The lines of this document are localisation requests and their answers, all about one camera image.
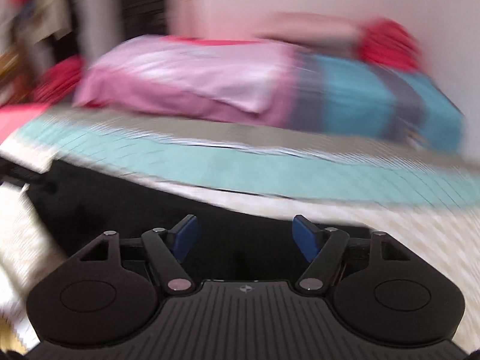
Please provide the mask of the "zigzag patterned quilt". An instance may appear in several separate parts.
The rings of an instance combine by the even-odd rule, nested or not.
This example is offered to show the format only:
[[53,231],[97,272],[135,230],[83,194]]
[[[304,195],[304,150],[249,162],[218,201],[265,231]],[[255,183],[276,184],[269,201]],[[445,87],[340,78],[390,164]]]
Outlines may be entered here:
[[43,172],[55,159],[232,211],[306,215],[388,231],[459,285],[455,336],[479,347],[479,165],[359,137],[50,107],[1,153]]

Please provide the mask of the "teal grey striped blanket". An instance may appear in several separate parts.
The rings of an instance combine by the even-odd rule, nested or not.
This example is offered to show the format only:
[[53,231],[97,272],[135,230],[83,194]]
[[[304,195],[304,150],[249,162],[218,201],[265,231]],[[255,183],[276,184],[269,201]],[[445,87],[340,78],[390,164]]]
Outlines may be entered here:
[[294,77],[290,129],[449,154],[461,149],[463,114],[419,72],[302,53]]

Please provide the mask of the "red clothes pile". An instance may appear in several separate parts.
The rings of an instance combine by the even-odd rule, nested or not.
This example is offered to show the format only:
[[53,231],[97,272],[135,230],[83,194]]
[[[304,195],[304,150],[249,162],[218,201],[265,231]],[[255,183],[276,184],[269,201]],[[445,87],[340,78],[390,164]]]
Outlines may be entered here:
[[59,103],[79,85],[84,66],[83,57],[74,55],[49,68],[38,80],[33,101],[47,105]]

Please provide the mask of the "black pants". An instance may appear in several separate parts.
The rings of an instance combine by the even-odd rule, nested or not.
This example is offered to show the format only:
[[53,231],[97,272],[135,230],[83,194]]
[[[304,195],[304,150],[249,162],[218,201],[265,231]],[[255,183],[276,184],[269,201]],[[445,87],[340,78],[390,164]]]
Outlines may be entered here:
[[195,215],[201,237],[183,265],[197,283],[294,282],[308,267],[291,235],[291,215],[281,220],[230,211],[62,160],[41,174],[2,159],[1,175],[28,184],[28,199],[68,257],[106,230],[137,238]]

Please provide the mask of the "red cushion by wall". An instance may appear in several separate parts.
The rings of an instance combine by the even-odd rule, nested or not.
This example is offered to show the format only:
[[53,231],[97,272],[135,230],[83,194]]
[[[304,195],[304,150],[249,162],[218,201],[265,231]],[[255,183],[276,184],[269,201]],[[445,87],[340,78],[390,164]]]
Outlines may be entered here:
[[363,62],[403,72],[420,70],[418,41],[401,24],[376,19],[363,28],[358,55]]

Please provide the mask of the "pink pillow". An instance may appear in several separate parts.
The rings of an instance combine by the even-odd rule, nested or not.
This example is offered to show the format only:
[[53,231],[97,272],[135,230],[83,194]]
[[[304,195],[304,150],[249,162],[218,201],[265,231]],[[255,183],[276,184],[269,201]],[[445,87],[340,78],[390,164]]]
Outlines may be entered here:
[[276,41],[135,37],[87,69],[73,104],[282,127],[294,106],[295,54]]

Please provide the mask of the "pink bed sheet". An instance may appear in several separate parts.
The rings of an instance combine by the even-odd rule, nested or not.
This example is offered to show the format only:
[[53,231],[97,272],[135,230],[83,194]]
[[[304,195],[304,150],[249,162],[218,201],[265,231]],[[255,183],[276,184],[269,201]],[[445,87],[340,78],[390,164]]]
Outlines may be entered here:
[[50,108],[45,104],[9,105],[0,111],[0,143],[30,120],[42,115]]

